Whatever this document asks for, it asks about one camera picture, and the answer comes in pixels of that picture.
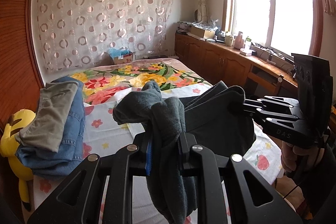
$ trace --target dark gray garment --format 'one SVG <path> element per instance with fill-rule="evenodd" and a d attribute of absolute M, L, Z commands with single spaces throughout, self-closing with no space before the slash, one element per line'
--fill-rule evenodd
<path fill-rule="evenodd" d="M 77 89 L 76 81 L 46 83 L 45 88 L 40 90 L 36 117 L 15 134 L 15 140 L 26 147 L 38 147 L 57 153 Z"/>
<path fill-rule="evenodd" d="M 177 97 L 165 100 L 149 81 L 140 92 L 130 92 L 113 110 L 118 124 L 148 122 L 153 136 L 152 169 L 147 186 L 154 206 L 169 223 L 183 224 L 197 208 L 193 177 L 182 178 L 178 168 L 177 139 L 185 132 L 184 107 Z"/>
<path fill-rule="evenodd" d="M 231 102 L 244 103 L 245 93 L 241 87 L 228 88 L 220 81 L 191 101 L 180 100 L 184 103 L 186 132 L 215 154 L 244 155 L 255 141 L 253 120 L 227 110 Z"/>

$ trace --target hand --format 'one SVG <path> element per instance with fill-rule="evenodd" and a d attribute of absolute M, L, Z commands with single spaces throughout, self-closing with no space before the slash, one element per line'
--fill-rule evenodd
<path fill-rule="evenodd" d="M 300 147 L 293 146 L 292 144 L 282 142 L 282 148 L 281 148 L 282 167 L 288 172 L 295 171 L 297 156 L 309 155 L 306 168 L 304 169 L 305 171 L 309 171 L 310 169 L 313 168 L 313 164 L 315 162 L 318 151 L 319 149 L 316 146 L 310 149 L 302 149 Z M 323 154 L 324 154 L 324 149 L 322 148 L 320 150 L 320 154 L 318 156 L 315 166 L 320 163 L 320 161 L 322 160 Z"/>

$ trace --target folded beige clothing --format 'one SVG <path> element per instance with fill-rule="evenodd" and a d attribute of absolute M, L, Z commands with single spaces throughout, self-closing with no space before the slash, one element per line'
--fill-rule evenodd
<path fill-rule="evenodd" d="M 72 101 L 78 89 L 76 81 L 47 83 L 40 90 L 35 119 L 15 134 L 18 143 L 58 152 Z"/>

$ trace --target window pane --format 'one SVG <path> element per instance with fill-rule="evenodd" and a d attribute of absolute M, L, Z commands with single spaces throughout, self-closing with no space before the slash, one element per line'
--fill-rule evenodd
<path fill-rule="evenodd" d="M 276 0 L 271 47 L 286 54 L 308 54 L 313 0 Z"/>
<path fill-rule="evenodd" d="M 269 24 L 270 0 L 236 0 L 235 33 L 243 32 L 253 42 L 265 45 Z"/>

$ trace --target pink bottle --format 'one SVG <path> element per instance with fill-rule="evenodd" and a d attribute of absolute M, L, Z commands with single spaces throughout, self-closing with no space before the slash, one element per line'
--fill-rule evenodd
<path fill-rule="evenodd" d="M 235 44 L 233 45 L 237 49 L 241 49 L 244 47 L 244 41 L 243 41 L 243 33 L 239 32 L 236 39 Z"/>

